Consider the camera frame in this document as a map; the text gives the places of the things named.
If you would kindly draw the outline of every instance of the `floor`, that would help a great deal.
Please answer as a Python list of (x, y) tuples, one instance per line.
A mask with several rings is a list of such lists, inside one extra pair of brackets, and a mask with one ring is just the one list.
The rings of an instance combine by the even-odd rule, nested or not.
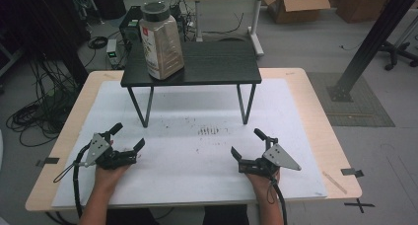
[[(126, 7), (130, 7), (146, 0), (124, 1)], [(247, 39), (245, 32), (251, 24), (251, 4), (250, 1), (204, 4), (204, 31), (232, 30), (244, 13), (235, 32), (228, 35), (204, 33), (204, 39)], [(218, 13), (226, 7), (228, 12)], [(410, 10), (389, 40), (396, 41), (417, 15), (418, 11)], [(107, 37), (118, 30), (118, 22), (106, 21), (104, 25), (91, 22), (92, 36)], [(313, 23), (276, 25), (263, 8), (257, 32), (265, 55), (258, 58), (258, 66), (343, 72), (356, 53), (356, 46), (372, 25), (373, 22), (346, 24), (334, 9), (321, 11), (319, 19)], [(408, 39), (411, 41), (408, 49), (415, 54), (418, 54), (415, 47), (418, 40), (414, 38), (417, 33), (414, 31)], [(83, 45), (79, 56), (83, 63), (87, 63), (93, 51)], [(289, 224), (418, 224), (418, 69), (409, 67), (405, 59), (400, 59), (391, 71), (383, 69), (386, 64), (388, 55), (378, 53), (363, 76), (396, 127), (333, 127), (351, 166), (365, 174), (358, 179), (363, 190), (359, 200), (374, 207), (365, 205), (362, 213), (359, 206), (344, 204), (355, 203), (356, 199), (292, 202), (287, 204)], [(97, 51), (88, 66), (89, 71), (98, 69), (109, 69), (104, 49)], [(41, 171), (36, 163), (48, 156), (53, 141), (39, 147), (24, 147), (19, 143), (19, 134), (5, 125), (12, 113), (35, 100), (34, 81), (34, 73), (25, 60), (19, 61), (2, 78), (5, 93), (0, 95), (0, 128), (4, 140), (0, 217), (13, 225), (55, 224), (44, 213), (25, 210), (26, 200)], [(37, 129), (28, 131), (24, 139), (30, 142), (44, 140)], [(156, 217), (169, 210), (153, 209)], [(248, 210), (251, 224), (258, 224), (256, 212), (254, 206)], [(160, 222), (165, 225), (200, 224), (202, 215), (201, 207), (177, 207)], [(74, 212), (64, 212), (63, 216), (72, 222), (77, 221)]]

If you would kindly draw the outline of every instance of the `chair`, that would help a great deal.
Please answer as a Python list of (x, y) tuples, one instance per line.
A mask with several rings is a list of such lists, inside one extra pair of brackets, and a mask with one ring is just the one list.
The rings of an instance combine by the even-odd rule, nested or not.
[(379, 51), (386, 51), (390, 54), (390, 64), (384, 67), (385, 70), (389, 71), (393, 69), (393, 67), (397, 64), (398, 56), (403, 56), (403, 57), (410, 59), (411, 62), (409, 62), (409, 66), (411, 67), (418, 66), (418, 56), (406, 51), (406, 48), (409, 46), (410, 42), (405, 42), (405, 40), (409, 37), (409, 35), (417, 26), (417, 24), (418, 24), (418, 16), (411, 23), (411, 25), (409, 25), (409, 27), (401, 35), (401, 37), (395, 44), (391, 44), (387, 40), (383, 43)]

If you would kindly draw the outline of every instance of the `plastic bottle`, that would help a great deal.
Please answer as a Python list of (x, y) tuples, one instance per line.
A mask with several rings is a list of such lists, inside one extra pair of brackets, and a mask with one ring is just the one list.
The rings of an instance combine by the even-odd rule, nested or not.
[(164, 80), (184, 67), (177, 23), (162, 1), (145, 3), (139, 22), (148, 72)]

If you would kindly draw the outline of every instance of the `human hand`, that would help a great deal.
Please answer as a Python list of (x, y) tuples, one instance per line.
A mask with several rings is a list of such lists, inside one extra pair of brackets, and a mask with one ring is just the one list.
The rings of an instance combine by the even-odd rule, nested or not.
[[(257, 196), (257, 199), (259, 199), (260, 196), (265, 197), (265, 194), (270, 190), (272, 194), (276, 194), (274, 188), (271, 186), (270, 179), (266, 177), (261, 177), (258, 175), (253, 174), (245, 174), (246, 177), (249, 179), (249, 181), (252, 184), (252, 188), (254, 189), (255, 195)], [(280, 181), (280, 169), (277, 170), (277, 172), (273, 176), (277, 183)]]
[(94, 189), (113, 194), (119, 179), (123, 176), (129, 167), (130, 165), (126, 165), (114, 170), (106, 170), (97, 165)]

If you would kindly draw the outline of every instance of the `black pole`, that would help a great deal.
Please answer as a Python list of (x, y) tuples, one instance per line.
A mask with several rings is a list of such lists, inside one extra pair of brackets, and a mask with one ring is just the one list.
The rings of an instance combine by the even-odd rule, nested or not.
[(337, 84), (328, 88), (332, 101), (351, 102), (350, 91), (354, 84), (414, 2), (415, 0), (389, 1)]

